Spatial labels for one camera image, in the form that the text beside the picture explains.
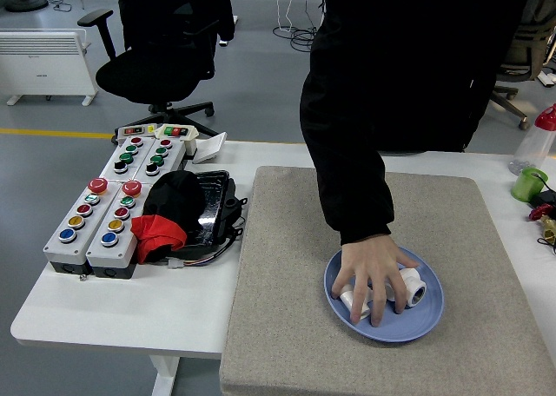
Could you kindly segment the person's right hand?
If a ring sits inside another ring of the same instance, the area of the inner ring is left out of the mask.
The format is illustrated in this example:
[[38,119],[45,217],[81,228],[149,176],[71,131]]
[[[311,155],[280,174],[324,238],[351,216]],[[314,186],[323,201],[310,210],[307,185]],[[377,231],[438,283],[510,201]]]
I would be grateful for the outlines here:
[[341,290],[354,280],[353,304],[350,320],[357,324],[361,320],[361,311],[367,296],[367,285],[373,288],[373,307],[371,325],[380,325],[387,302],[386,284],[394,290],[395,312],[404,312],[407,304],[407,287],[400,275],[398,266],[416,268],[417,261],[403,253],[388,234],[371,235],[364,240],[345,243],[341,246],[341,268],[332,286],[334,297],[341,295]]

